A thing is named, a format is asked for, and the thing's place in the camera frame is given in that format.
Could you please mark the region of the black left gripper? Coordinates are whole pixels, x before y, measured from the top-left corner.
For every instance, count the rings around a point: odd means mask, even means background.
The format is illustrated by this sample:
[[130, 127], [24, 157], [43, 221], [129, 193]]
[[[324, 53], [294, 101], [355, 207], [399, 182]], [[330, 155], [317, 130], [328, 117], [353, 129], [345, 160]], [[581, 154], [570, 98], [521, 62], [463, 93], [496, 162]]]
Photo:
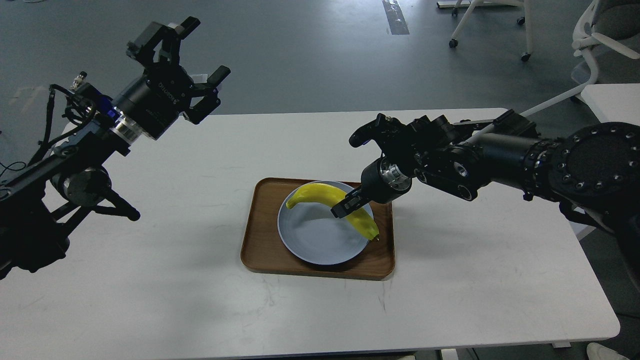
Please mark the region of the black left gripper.
[[[203, 82], [194, 83], [179, 65], [182, 41], [199, 25], [201, 21], [193, 16], [169, 25], [151, 22], [126, 44], [126, 55], [147, 69], [112, 104], [151, 139], [159, 139], [181, 113], [199, 125], [221, 104], [218, 87], [231, 74], [230, 68], [221, 65]], [[199, 101], [191, 105], [195, 98]]]

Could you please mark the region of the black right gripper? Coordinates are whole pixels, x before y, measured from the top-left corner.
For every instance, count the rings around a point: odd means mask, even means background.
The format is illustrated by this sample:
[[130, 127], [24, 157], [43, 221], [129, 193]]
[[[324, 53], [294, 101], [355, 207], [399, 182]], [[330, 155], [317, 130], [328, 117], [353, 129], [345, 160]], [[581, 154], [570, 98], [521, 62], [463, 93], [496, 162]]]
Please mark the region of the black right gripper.
[[346, 193], [345, 198], [331, 207], [334, 218], [343, 219], [370, 202], [387, 204], [406, 194], [413, 180], [400, 171], [397, 164], [380, 157], [366, 166], [360, 176], [361, 185]]

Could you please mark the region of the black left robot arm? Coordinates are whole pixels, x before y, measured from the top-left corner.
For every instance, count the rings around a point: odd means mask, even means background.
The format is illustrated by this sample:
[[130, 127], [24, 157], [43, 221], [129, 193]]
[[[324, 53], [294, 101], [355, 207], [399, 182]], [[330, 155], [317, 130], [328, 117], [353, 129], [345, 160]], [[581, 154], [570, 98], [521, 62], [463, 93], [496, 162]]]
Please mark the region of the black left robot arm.
[[199, 25], [150, 23], [126, 54], [144, 68], [118, 96], [103, 94], [82, 71], [68, 88], [49, 87], [46, 128], [23, 171], [1, 182], [1, 277], [14, 268], [37, 272], [64, 259], [70, 234], [89, 214], [141, 215], [113, 189], [104, 163], [130, 153], [142, 135], [157, 140], [179, 118], [198, 125], [221, 100], [222, 65], [203, 82], [180, 65], [180, 47]]

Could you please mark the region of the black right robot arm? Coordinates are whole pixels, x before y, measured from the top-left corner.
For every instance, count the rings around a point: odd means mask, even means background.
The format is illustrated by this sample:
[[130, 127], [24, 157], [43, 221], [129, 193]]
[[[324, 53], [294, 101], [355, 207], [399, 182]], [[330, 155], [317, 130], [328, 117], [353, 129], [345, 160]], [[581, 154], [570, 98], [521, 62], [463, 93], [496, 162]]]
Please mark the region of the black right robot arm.
[[623, 121], [544, 138], [533, 121], [513, 110], [493, 120], [450, 123], [441, 115], [410, 123], [378, 114], [349, 138], [358, 148], [374, 141], [380, 158], [365, 167], [360, 185], [331, 213], [345, 218], [370, 202], [390, 203], [412, 180], [466, 201], [500, 183], [523, 199], [558, 203], [572, 223], [613, 235], [634, 286], [639, 285], [640, 128]]

